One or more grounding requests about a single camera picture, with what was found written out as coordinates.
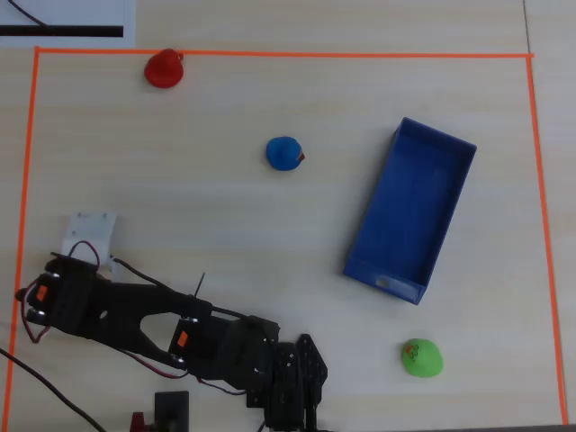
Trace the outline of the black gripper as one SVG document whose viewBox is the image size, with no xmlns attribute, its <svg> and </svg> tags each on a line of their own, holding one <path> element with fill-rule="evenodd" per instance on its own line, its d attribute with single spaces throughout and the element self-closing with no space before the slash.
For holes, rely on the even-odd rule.
<svg viewBox="0 0 576 432">
<path fill-rule="evenodd" d="M 98 273 L 96 264 L 51 252 L 49 261 L 50 288 L 89 288 L 93 286 L 111 286 L 112 281 Z"/>
</svg>

